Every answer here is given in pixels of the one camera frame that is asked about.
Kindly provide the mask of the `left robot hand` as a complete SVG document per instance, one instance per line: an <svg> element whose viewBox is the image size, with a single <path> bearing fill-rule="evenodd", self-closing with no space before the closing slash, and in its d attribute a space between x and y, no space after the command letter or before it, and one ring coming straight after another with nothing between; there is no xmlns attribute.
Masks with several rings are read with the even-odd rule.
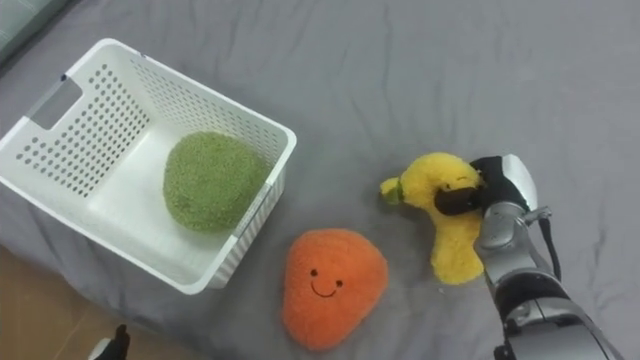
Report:
<svg viewBox="0 0 640 360"><path fill-rule="evenodd" d="M94 346L88 360L126 360L130 342L127 326L120 324L112 338L103 338Z"/></svg>

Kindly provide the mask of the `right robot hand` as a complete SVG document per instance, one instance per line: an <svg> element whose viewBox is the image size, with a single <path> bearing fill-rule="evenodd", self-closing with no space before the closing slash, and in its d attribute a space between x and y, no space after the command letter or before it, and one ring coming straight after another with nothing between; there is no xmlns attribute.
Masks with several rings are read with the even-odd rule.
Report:
<svg viewBox="0 0 640 360"><path fill-rule="evenodd" d="M481 209L494 203L514 203L526 211L538 208L537 188L527 167L514 154L486 156L473 160L470 166L481 183L456 190L438 190L435 207L453 216Z"/></svg>

